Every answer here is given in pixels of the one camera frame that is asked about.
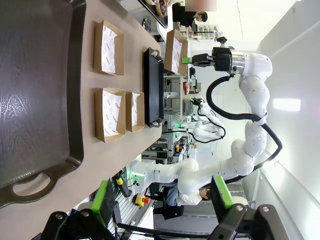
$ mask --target cardboard box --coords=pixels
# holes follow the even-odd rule
[[[132,104],[133,93],[140,94],[136,99],[137,124],[132,126]],[[130,132],[136,132],[145,127],[145,94],[140,91],[127,92],[125,96],[125,123],[126,129]]]
[[[179,66],[178,71],[173,71],[173,51],[174,51],[174,39],[177,39],[180,43],[182,43],[181,46],[181,52],[179,56]],[[175,74],[178,74],[180,76],[185,77],[187,75],[187,64],[182,63],[182,57],[187,57],[188,54],[188,40],[176,29],[169,31],[166,34],[166,45],[165,45],[165,59],[164,59],[164,69],[173,72]]]
[[[107,126],[104,126],[103,120],[103,93],[104,91],[121,96],[121,102],[119,107],[119,114],[116,123],[116,130],[119,132],[117,135],[105,136],[104,130]],[[107,143],[118,138],[121,138],[126,134],[126,92],[118,88],[102,88],[94,93],[94,113],[95,113],[95,136],[100,141]]]
[[[108,59],[108,54],[111,54],[109,51],[113,46],[102,47],[103,39],[107,40],[108,36],[104,34],[104,27],[112,30],[117,36],[114,38],[114,54],[112,54]],[[115,65],[115,72],[111,72],[106,68],[105,63],[103,61],[113,62]],[[93,68],[97,71],[111,74],[123,76],[125,74],[125,35],[124,33],[117,27],[113,26],[111,23],[103,20],[95,27],[94,32],[94,49],[93,49]]]

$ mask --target small black tray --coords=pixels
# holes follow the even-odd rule
[[[164,60],[158,50],[149,47],[143,54],[143,91],[145,123],[160,127],[164,120]]]
[[[137,0],[144,8],[156,19],[156,21],[165,29],[168,27],[168,16],[158,16],[155,6],[147,4],[145,0]]]
[[[0,3],[0,209],[49,194],[84,159],[81,57],[85,0]],[[39,174],[31,195],[14,186]]]

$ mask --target workbench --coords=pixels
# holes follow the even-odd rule
[[[62,177],[43,199],[11,204],[0,209],[3,240],[30,240],[44,229],[52,212],[68,212],[98,189],[106,180],[141,154],[160,136],[162,128],[149,128],[103,143],[95,134],[94,92],[101,88],[143,91],[143,52],[159,44],[116,0],[88,0],[82,43],[81,117],[84,160],[74,172]],[[101,74],[93,70],[95,26],[106,20],[124,32],[124,76]]]

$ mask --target yellow and black device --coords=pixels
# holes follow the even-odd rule
[[[114,178],[115,178],[116,184],[117,184],[118,188],[120,189],[120,192],[122,193],[122,195],[125,198],[130,197],[132,194],[132,191],[129,190],[126,181],[122,177],[122,170],[120,172],[118,172],[116,175],[114,175]]]

